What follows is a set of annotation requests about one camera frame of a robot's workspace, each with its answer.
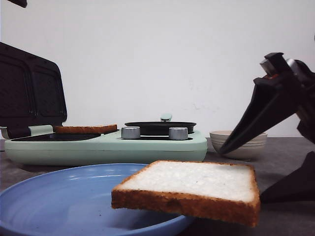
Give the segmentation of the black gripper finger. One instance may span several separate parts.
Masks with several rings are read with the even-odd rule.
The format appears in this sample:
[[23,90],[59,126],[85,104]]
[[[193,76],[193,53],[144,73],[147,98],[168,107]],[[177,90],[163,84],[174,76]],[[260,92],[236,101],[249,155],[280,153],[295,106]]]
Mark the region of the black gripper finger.
[[22,8],[26,8],[27,7],[27,0],[9,0],[10,2],[12,2],[13,4],[16,4]]
[[289,93],[281,85],[262,78],[254,79],[251,101],[241,120],[219,150],[229,153],[295,113]]
[[315,200],[315,153],[306,155],[300,168],[285,176],[260,195],[263,203]]

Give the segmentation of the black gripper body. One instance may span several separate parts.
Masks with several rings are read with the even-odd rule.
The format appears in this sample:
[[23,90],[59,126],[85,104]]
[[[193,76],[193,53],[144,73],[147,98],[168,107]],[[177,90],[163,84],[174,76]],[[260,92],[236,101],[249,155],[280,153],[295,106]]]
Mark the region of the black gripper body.
[[298,131],[315,142],[315,73],[298,59],[284,59],[283,53],[269,53],[260,63],[265,79],[289,93],[300,118]]

